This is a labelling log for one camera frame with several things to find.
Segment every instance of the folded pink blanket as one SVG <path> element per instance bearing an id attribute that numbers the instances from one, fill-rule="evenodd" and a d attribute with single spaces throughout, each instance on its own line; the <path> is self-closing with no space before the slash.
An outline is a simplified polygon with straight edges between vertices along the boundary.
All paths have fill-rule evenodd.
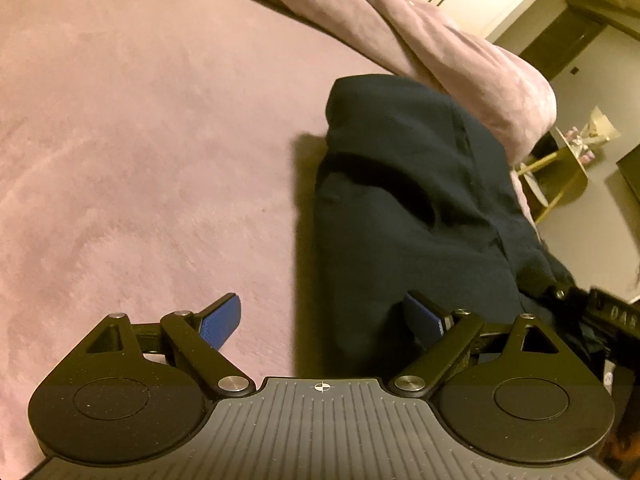
<path id="1" fill-rule="evenodd" d="M 556 120 L 549 83 L 516 55 L 411 0 L 267 0 L 318 25 L 397 75 L 450 94 L 504 146 L 526 156 Z"/>

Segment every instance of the folded garment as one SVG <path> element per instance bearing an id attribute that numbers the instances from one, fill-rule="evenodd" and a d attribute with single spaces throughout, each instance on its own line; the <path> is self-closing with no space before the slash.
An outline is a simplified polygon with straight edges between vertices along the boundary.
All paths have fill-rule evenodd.
<path id="1" fill-rule="evenodd" d="M 573 279 L 521 214 L 504 150 L 476 118 L 389 75 L 338 80 L 326 116 L 315 226 L 334 346 L 327 373 L 388 379 L 416 357 L 396 308 L 408 290 L 488 322 L 533 312 L 586 356 L 580 334 L 518 288 L 524 274 Z"/>
<path id="2" fill-rule="evenodd" d="M 318 25 L 390 72 L 450 94 L 500 140 L 509 164 L 524 158 L 556 120 L 555 95 L 537 70 L 463 32 L 432 4 L 267 1 Z"/>

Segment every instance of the dark fabric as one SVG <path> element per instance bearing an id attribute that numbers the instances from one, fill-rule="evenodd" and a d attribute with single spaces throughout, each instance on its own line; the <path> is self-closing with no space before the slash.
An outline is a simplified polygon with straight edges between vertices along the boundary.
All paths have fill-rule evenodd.
<path id="1" fill-rule="evenodd" d="M 389 378 L 416 357 L 398 310 L 411 289 L 489 322 L 553 321 L 516 276 L 572 277 L 522 215 L 504 150 L 478 120 L 388 75 L 336 81 L 326 117 L 315 223 L 329 374 Z"/>

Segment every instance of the gray ribbed plate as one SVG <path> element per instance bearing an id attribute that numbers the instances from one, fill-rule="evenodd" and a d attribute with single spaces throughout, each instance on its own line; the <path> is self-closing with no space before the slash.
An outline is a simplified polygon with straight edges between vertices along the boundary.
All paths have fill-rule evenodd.
<path id="1" fill-rule="evenodd" d="M 244 399 L 218 403 L 182 447 L 115 468 L 46 461 L 37 480 L 613 480 L 590 458 L 550 468 L 479 456 L 444 430 L 430 406 L 400 399 L 376 380 L 267 380 Z"/>

